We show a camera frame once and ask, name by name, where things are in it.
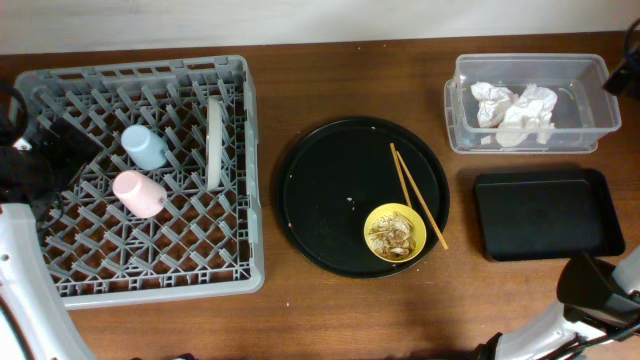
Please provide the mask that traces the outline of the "yellow bowl with food scraps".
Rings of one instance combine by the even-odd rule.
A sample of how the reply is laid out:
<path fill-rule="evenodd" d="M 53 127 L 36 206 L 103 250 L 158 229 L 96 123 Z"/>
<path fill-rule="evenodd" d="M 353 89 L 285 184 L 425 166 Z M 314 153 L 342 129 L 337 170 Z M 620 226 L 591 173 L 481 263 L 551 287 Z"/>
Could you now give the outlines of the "yellow bowl with food scraps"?
<path fill-rule="evenodd" d="M 363 235 L 370 251 L 391 263 L 414 259 L 428 240 L 427 227 L 421 216 L 399 203 L 375 208 L 365 220 Z"/>

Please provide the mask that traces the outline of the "small white napkin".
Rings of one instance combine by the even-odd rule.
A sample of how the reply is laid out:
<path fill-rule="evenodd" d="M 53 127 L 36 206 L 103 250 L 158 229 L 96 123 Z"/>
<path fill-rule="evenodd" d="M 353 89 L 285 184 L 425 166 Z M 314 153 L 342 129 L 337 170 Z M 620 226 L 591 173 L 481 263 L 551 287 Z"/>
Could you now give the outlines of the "small white napkin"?
<path fill-rule="evenodd" d="M 476 82 L 471 93 L 478 101 L 477 121 L 480 128 L 498 126 L 506 111 L 518 100 L 518 95 L 506 87 L 496 87 L 487 82 Z"/>

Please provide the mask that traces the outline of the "pink cup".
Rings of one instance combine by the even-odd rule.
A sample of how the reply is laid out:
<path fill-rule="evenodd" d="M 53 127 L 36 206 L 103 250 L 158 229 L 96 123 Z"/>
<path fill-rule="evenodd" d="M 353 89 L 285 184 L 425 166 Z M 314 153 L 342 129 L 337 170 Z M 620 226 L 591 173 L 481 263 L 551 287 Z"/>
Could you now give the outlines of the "pink cup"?
<path fill-rule="evenodd" d="M 139 218 L 157 215 L 168 200 L 163 186 L 135 170 L 118 174 L 112 183 L 112 190 L 124 206 Z"/>

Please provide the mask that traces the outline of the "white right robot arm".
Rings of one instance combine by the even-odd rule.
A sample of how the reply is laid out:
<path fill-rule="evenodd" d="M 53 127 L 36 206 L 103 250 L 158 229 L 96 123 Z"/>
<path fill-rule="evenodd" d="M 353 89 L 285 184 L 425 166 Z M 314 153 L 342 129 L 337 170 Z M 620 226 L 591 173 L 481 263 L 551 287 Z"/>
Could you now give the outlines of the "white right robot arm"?
<path fill-rule="evenodd" d="M 577 359 L 639 333 L 639 253 L 625 250 L 604 175 L 595 169 L 482 174 L 474 184 L 486 255 L 498 262 L 567 259 L 555 302 L 472 359 Z"/>

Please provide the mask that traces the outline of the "light blue cup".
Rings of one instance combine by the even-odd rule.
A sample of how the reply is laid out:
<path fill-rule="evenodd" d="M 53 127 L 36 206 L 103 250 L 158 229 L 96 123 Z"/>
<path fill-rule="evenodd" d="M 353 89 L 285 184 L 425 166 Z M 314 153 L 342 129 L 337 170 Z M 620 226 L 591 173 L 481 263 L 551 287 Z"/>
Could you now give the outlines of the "light blue cup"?
<path fill-rule="evenodd" d="M 142 125 L 127 127 L 121 136 L 121 145 L 135 165 L 143 170 L 154 170 L 167 162 L 167 143 Z"/>

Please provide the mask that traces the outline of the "round black tray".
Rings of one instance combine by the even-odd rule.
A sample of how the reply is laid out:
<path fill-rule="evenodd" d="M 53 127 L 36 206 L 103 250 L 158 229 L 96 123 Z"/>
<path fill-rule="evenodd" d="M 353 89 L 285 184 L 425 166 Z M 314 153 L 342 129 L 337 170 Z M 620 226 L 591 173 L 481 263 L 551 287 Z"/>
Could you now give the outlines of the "round black tray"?
<path fill-rule="evenodd" d="M 387 203 L 404 203 L 390 143 L 408 165 L 440 230 L 445 229 L 450 192 L 432 149 L 408 129 L 373 117 L 342 119 L 312 131 L 283 160 L 274 206 L 284 234 L 320 268 L 351 278 L 388 277 L 409 269 L 438 243 L 432 228 L 418 256 L 394 264 L 365 243 L 368 215 Z M 431 226 L 416 194 L 412 207 Z"/>

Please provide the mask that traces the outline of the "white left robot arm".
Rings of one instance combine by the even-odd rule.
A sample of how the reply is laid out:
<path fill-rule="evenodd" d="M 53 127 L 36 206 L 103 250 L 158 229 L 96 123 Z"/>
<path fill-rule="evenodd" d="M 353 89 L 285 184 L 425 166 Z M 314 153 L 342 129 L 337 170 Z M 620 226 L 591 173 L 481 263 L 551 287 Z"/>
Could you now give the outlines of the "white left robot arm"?
<path fill-rule="evenodd" d="M 1 117 L 1 314 L 19 359 L 90 359 L 41 253 L 40 237 L 61 221 L 62 194 L 102 147 L 65 120 L 33 125 L 16 88 L 3 93 L 19 106 Z"/>

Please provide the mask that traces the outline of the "wooden chopstick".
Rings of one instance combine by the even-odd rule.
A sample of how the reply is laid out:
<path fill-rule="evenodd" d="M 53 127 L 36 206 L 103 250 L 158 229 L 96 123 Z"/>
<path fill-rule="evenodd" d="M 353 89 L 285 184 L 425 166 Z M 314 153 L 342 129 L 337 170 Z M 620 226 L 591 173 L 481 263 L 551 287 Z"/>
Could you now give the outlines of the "wooden chopstick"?
<path fill-rule="evenodd" d="M 399 164 L 400 164 L 401 168 L 403 169 L 407 179 L 409 180 L 409 183 L 410 183 L 412 189 L 416 193 L 416 196 L 417 196 L 417 198 L 418 198 L 418 200 L 419 200 L 419 202 L 420 202 L 420 204 L 421 204 L 421 206 L 422 206 L 422 208 L 423 208 L 423 210 L 424 210 L 424 212 L 425 212 L 425 214 L 426 214 L 426 216 L 427 216 L 427 218 L 428 218 L 428 220 L 429 220 L 429 222 L 431 224 L 431 227 L 433 228 L 433 231 L 435 232 L 440 244 L 442 245 L 442 247 L 445 250 L 448 250 L 449 246 L 448 246 L 448 244 L 447 244 L 447 242 L 446 242 L 441 230 L 439 229 L 437 223 L 435 222 L 435 219 L 434 219 L 434 217 L 433 217 L 433 215 L 431 213 L 431 210 L 430 210 L 429 206 L 427 205 L 426 201 L 424 200 L 424 198 L 422 196 L 422 193 L 421 193 L 421 191 L 419 190 L 419 188 L 417 186 L 417 183 L 415 182 L 411 172 L 408 169 L 408 166 L 406 165 L 403 157 L 401 156 L 401 154 L 400 154 L 400 152 L 398 150 L 395 150 L 395 154 L 396 154 L 396 157 L 398 158 L 398 161 L 399 161 Z"/>
<path fill-rule="evenodd" d="M 393 161 L 394 161 L 394 164 L 395 164 L 395 167 L 396 167 L 397 175 L 398 175 L 398 178 L 399 178 L 399 182 L 400 182 L 400 186 L 401 186 L 401 189 L 402 189 L 402 193 L 404 195 L 406 206 L 408 206 L 409 208 L 412 208 L 411 199 L 410 199 L 410 196 L 409 196 L 409 193 L 408 193 L 408 189 L 407 189 L 407 186 L 406 186 L 406 182 L 405 182 L 405 179 L 404 179 L 403 170 L 402 170 L 402 167 L 400 165 L 399 156 L 398 156 L 398 153 L 396 151 L 396 147 L 395 147 L 394 143 L 390 143 L 390 150 L 391 150 L 391 153 L 392 153 Z"/>

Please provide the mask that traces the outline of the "large white napkin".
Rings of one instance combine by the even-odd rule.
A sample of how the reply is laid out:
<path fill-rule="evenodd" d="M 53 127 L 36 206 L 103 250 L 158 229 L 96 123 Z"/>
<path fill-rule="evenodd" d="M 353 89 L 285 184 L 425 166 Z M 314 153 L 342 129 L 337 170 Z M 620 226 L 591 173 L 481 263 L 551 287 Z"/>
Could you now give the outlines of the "large white napkin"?
<path fill-rule="evenodd" d="M 557 100 L 553 90 L 529 84 L 506 110 L 495 136 L 497 143 L 502 147 L 516 147 L 536 133 L 536 142 L 546 144 L 555 129 L 551 118 Z"/>

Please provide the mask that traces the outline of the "grey dishwasher rack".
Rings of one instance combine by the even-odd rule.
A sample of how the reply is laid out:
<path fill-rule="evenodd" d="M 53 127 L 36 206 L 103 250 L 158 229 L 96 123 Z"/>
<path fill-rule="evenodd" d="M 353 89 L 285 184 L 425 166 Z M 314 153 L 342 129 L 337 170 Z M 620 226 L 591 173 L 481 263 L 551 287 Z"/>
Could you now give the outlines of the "grey dishwasher rack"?
<path fill-rule="evenodd" d="M 68 309 L 251 293 L 264 282 L 255 86 L 238 55 L 27 71 L 15 81 L 37 125 L 65 120 L 100 154 L 62 194 L 60 222 L 41 253 Z M 222 108 L 222 168 L 206 180 L 208 98 Z M 142 125 L 168 145 L 148 172 L 163 210 L 133 215 L 115 177 L 134 168 L 121 145 Z"/>

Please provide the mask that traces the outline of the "white round plate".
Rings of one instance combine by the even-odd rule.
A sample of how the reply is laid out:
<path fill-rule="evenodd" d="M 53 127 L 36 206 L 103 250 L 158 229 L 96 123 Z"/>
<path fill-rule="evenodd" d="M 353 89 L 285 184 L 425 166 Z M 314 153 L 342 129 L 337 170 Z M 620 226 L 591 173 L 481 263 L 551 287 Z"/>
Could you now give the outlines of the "white round plate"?
<path fill-rule="evenodd" d="M 222 168 L 222 108 L 214 97 L 208 98 L 206 152 L 207 190 L 211 192 L 220 183 Z"/>

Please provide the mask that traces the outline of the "clear plastic bin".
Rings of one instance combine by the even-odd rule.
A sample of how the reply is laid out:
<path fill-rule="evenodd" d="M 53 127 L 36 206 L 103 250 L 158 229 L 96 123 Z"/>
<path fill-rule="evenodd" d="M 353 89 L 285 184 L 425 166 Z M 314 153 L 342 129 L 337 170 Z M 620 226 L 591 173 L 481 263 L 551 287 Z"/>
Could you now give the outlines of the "clear plastic bin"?
<path fill-rule="evenodd" d="M 595 54 L 464 54 L 444 87 L 449 143 L 460 154 L 591 153 L 598 140 L 621 127 L 617 99 L 602 86 L 609 76 Z M 477 83 L 515 95 L 535 86 L 557 97 L 550 119 L 524 117 L 519 124 L 478 121 Z"/>

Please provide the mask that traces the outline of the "black rectangular tray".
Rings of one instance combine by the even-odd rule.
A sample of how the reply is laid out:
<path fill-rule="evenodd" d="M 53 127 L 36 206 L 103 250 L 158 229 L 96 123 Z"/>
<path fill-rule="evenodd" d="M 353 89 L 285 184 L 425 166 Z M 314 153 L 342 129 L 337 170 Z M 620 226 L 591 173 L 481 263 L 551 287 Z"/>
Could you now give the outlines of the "black rectangular tray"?
<path fill-rule="evenodd" d="M 626 250 L 606 177 L 595 169 L 482 174 L 474 195 L 495 262 L 619 256 Z"/>

